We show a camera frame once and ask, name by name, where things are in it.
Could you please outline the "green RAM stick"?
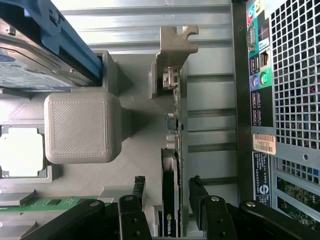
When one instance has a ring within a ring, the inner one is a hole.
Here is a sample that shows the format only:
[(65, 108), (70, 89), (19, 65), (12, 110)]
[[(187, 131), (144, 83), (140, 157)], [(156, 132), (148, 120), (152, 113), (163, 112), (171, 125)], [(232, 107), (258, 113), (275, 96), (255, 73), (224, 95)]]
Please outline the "green RAM stick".
[(34, 197), (19, 206), (0, 206), (0, 212), (68, 210), (88, 199), (97, 200), (98, 196)]

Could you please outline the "open black PC case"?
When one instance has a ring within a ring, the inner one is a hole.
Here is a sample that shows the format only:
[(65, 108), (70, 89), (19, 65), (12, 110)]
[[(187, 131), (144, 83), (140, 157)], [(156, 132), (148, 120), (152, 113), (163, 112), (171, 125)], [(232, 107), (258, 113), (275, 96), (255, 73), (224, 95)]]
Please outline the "open black PC case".
[[(275, 209), (276, 177), (320, 185), (320, 0), (231, 2), (253, 198)], [(253, 150), (253, 134), (275, 136), (276, 154)]]

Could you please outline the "beige barcode sticker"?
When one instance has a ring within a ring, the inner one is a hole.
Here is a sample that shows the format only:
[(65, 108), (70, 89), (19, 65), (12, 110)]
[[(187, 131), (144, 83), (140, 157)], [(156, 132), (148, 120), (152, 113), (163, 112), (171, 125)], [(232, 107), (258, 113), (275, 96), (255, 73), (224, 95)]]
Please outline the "beige barcode sticker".
[(273, 135), (254, 133), (252, 136), (253, 150), (268, 155), (276, 154), (276, 142), (276, 137)]

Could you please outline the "grey printed parts rack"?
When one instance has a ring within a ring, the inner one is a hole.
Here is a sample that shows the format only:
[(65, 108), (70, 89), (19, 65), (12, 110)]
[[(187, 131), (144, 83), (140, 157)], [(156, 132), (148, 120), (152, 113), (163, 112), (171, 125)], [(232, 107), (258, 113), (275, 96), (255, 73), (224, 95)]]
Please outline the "grey printed parts rack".
[[(94, 53), (103, 63), (101, 86), (53, 92), (0, 87), (0, 133), (3, 126), (37, 126), (44, 135), (48, 173), (0, 176), (0, 207), (72, 196), (98, 196), (111, 204), (132, 194), (135, 178), (144, 176), (142, 211), (155, 240), (163, 230), (161, 150), (173, 97), (158, 91), (157, 55), (150, 67), (140, 56), (122, 56), (132, 68), (128, 72), (107, 51)], [(0, 212), (0, 240), (21, 240), (67, 210)]]

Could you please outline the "hard disk blue caddy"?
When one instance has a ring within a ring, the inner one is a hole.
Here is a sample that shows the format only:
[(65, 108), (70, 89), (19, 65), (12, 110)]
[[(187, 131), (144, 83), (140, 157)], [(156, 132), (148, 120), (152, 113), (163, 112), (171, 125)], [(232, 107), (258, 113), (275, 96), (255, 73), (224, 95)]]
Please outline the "hard disk blue caddy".
[(51, 0), (0, 0), (0, 88), (100, 87), (102, 60)]

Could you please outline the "silver CPU chip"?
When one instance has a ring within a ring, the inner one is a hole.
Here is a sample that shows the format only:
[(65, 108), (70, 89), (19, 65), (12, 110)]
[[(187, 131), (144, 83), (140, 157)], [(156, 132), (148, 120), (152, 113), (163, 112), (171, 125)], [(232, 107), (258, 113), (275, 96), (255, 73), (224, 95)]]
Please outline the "silver CPU chip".
[(38, 126), (2, 126), (0, 176), (4, 179), (46, 178), (44, 134)]

